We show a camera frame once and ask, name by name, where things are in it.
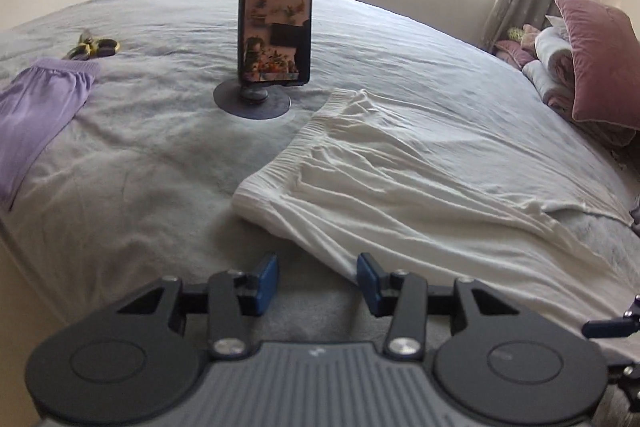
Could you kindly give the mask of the black smartphone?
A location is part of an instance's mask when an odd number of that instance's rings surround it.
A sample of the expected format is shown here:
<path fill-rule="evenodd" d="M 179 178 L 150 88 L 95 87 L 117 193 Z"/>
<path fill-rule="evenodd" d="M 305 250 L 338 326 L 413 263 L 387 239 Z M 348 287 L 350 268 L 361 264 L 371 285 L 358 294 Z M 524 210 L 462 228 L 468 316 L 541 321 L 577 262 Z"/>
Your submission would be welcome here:
<path fill-rule="evenodd" d="M 238 66 L 245 84 L 305 84 L 312 0 L 239 0 Z"/>

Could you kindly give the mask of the folded grey pink duvet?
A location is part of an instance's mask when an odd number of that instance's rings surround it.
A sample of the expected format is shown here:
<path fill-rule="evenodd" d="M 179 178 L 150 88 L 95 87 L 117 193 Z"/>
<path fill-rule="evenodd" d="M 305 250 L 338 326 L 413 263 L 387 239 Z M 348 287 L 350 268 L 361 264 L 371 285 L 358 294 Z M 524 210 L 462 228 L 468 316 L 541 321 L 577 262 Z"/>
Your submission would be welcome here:
<path fill-rule="evenodd" d="M 518 69 L 534 86 L 539 98 L 555 113 L 609 148 L 628 146 L 636 132 L 629 128 L 573 118 L 575 72 L 573 49 L 562 17 L 547 15 L 543 30 L 525 24 L 512 27 L 506 40 L 496 41 L 496 57 Z"/>

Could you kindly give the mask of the grey bed sheet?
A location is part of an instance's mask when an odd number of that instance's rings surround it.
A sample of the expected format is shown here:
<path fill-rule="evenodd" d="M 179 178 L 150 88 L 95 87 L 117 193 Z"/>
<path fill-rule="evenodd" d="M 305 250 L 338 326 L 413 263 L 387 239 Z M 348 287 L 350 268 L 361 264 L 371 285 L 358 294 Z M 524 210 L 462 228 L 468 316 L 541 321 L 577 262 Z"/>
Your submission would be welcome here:
<path fill-rule="evenodd" d="M 237 3 L 94 0 L 2 34 L 3 81 L 61 55 L 85 29 L 122 44 L 1 217 L 3 263 L 22 276 L 15 314 L 36 336 L 157 277 L 201 283 L 273 251 L 281 282 L 252 329 L 256 338 L 381 341 L 386 324 L 367 311 L 355 275 L 232 206 L 240 184 L 337 90 L 419 106 L 427 150 L 480 191 L 537 199 L 634 281 L 631 303 L 639 290 L 630 215 L 638 176 L 544 106 L 520 72 L 407 17 L 354 0 L 314 0 L 310 83 L 291 90 L 284 116 L 234 117 L 215 105 L 213 91 L 235 73 Z"/>

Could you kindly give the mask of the maroon pillow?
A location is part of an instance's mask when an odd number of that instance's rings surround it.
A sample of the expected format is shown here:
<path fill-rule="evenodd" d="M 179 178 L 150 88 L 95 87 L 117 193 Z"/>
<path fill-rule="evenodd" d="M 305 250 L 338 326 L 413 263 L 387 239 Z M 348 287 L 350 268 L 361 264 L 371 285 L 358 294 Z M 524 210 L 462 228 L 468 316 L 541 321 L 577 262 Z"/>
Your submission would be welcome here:
<path fill-rule="evenodd" d="M 573 118 L 639 129 L 639 40 L 629 16 L 594 0 L 555 0 L 573 52 Z"/>

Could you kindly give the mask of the purple garment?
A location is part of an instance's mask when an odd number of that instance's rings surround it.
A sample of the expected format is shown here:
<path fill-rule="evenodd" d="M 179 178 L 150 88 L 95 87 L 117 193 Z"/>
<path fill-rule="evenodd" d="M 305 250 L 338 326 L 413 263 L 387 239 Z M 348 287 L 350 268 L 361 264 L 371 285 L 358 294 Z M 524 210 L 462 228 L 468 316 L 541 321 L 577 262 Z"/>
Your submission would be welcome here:
<path fill-rule="evenodd" d="M 85 105 L 100 65 L 40 58 L 1 92 L 1 208 L 9 211 L 40 153 Z"/>

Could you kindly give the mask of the yellow black scissors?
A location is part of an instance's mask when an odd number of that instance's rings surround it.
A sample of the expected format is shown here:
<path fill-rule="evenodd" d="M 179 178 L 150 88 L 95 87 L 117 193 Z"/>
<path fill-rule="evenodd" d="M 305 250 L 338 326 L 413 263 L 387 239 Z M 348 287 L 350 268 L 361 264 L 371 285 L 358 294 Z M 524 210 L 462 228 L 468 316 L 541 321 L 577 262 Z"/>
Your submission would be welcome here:
<path fill-rule="evenodd" d="M 91 31 L 83 31 L 76 46 L 71 48 L 64 56 L 69 61 L 89 61 L 94 58 L 116 55 L 120 50 L 120 43 L 111 38 L 96 38 Z"/>

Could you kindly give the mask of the white long pants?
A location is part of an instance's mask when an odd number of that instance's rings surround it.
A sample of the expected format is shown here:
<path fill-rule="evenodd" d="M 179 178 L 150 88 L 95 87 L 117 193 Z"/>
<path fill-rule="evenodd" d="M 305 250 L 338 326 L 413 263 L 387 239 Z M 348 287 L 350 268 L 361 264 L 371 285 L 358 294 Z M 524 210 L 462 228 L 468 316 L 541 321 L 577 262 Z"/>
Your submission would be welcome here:
<path fill-rule="evenodd" d="M 636 284 L 537 199 L 490 195 L 427 150 L 419 106 L 337 90 L 232 206 L 344 277 L 372 254 L 433 284 L 471 277 L 578 331 L 614 317 Z"/>

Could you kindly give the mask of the round phone stand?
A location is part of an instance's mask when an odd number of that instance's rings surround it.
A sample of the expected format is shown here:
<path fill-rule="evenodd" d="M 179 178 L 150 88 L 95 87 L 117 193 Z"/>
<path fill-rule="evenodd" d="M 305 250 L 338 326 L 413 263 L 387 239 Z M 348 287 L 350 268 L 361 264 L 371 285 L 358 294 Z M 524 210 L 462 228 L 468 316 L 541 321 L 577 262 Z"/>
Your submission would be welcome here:
<path fill-rule="evenodd" d="M 226 80 L 214 89 L 215 104 L 224 112 L 249 120 L 279 118 L 291 108 L 292 101 L 280 86 L 243 86 L 238 80 Z"/>

